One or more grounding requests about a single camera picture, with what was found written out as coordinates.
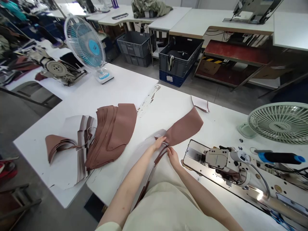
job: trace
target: white fan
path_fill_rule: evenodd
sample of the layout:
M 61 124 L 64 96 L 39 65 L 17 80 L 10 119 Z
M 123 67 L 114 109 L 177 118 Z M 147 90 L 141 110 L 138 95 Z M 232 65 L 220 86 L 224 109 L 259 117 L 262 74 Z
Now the white fan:
M 104 68 L 105 51 L 101 40 L 93 27 L 85 20 L 70 15 L 64 24 L 66 43 L 75 57 L 86 67 L 96 70 L 96 80 L 103 84 L 113 78 Z
M 261 106 L 237 130 L 248 139 L 259 134 L 281 143 L 308 144 L 308 104 L 282 102 Z

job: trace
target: woman's right hand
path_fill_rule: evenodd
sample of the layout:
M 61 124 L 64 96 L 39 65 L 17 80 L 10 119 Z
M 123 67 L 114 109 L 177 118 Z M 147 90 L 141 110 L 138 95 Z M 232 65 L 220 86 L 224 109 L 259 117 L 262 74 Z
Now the woman's right hand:
M 169 157 L 172 167 L 174 169 L 181 167 L 177 152 L 172 147 L 167 148 L 167 152 L 168 152 L 168 157 Z

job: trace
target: gray plastic crate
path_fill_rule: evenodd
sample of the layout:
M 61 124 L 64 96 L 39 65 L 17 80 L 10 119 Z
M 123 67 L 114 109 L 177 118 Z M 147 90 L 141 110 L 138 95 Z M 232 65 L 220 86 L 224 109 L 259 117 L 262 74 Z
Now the gray plastic crate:
M 123 54 L 125 62 L 128 64 L 134 64 L 136 66 L 147 67 L 151 63 L 151 54 L 148 54 L 145 58 L 131 56 Z
M 117 39 L 122 54 L 144 58 L 150 53 L 150 34 L 129 31 Z
M 198 55 L 201 51 L 201 47 L 204 40 L 186 38 L 186 37 L 176 37 L 174 38 L 160 53 L 159 53 L 159 69 L 176 75 L 180 78 L 184 78 L 191 66 L 196 62 Z M 171 50 L 184 51 L 188 53 L 188 59 L 181 59 L 174 57 L 173 67 L 169 71 L 168 69 L 168 53 Z

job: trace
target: label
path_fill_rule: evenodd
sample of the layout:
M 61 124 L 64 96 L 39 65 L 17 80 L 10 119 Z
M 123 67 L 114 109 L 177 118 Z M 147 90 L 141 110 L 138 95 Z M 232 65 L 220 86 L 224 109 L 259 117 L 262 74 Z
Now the label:
M 173 82 L 173 78 L 172 78 L 172 76 L 167 75 L 167 81 L 169 81 L 169 82 Z

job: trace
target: fan base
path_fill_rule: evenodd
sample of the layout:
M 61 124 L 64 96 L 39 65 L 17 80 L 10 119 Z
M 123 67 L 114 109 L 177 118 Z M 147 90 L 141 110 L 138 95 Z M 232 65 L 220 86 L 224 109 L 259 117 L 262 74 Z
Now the fan base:
M 252 139 L 257 136 L 257 133 L 255 133 L 247 123 L 238 125 L 236 129 L 243 137 L 247 139 Z
M 110 79 L 112 79 L 114 76 L 113 74 L 108 71 L 106 68 L 102 68 L 101 70 L 96 72 L 95 79 L 100 83 L 103 84 Z

